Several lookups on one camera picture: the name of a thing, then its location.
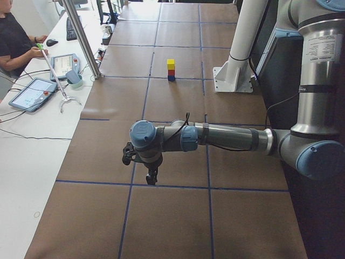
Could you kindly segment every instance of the red block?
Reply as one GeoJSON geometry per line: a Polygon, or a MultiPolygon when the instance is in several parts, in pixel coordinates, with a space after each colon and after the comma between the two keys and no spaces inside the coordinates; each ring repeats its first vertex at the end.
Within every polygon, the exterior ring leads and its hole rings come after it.
{"type": "Polygon", "coordinates": [[[168,70],[168,76],[175,76],[175,69],[169,69],[168,70]]]}

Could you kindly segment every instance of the person's arm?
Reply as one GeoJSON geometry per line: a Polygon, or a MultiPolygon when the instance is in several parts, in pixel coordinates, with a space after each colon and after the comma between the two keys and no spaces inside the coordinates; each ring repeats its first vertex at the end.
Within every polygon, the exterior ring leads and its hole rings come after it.
{"type": "Polygon", "coordinates": [[[43,54],[38,47],[32,47],[26,53],[17,58],[11,58],[11,56],[1,56],[0,67],[6,71],[12,71],[26,65],[32,58],[36,57],[43,57],[43,54]]]}
{"type": "Polygon", "coordinates": [[[35,44],[35,43],[43,43],[48,36],[47,35],[41,35],[41,36],[28,35],[28,37],[30,41],[35,44]]]}

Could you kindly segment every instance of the black t-shirt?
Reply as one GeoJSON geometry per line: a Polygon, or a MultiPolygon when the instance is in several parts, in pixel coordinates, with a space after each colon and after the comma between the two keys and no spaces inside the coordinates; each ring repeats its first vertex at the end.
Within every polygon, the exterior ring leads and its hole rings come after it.
{"type": "MultiPolygon", "coordinates": [[[[0,18],[0,57],[10,55],[11,58],[17,58],[32,47],[29,37],[13,14],[7,13],[5,18],[0,18]]],[[[19,76],[26,65],[15,69],[15,74],[19,76]]]]}

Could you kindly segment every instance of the hand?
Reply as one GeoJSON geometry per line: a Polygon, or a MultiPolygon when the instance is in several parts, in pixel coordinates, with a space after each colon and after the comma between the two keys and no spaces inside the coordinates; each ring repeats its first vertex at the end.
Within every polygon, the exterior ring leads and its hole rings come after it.
{"type": "Polygon", "coordinates": [[[38,47],[32,47],[31,50],[31,56],[33,58],[40,58],[43,57],[43,54],[41,52],[41,50],[38,47]]]}
{"type": "Polygon", "coordinates": [[[43,43],[43,42],[46,40],[47,37],[48,37],[47,35],[37,36],[37,37],[36,37],[36,41],[37,41],[38,43],[43,43]]]}

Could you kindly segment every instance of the brown work surface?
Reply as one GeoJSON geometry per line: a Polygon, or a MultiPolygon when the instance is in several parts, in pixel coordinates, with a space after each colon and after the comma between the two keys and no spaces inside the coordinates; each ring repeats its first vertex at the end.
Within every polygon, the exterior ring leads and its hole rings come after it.
{"type": "Polygon", "coordinates": [[[216,93],[232,4],[123,8],[26,258],[306,258],[279,160],[199,146],[163,153],[158,185],[123,165],[131,125],[184,119],[263,129],[262,96],[216,93]],[[175,59],[176,80],[167,80],[175,59]]]}

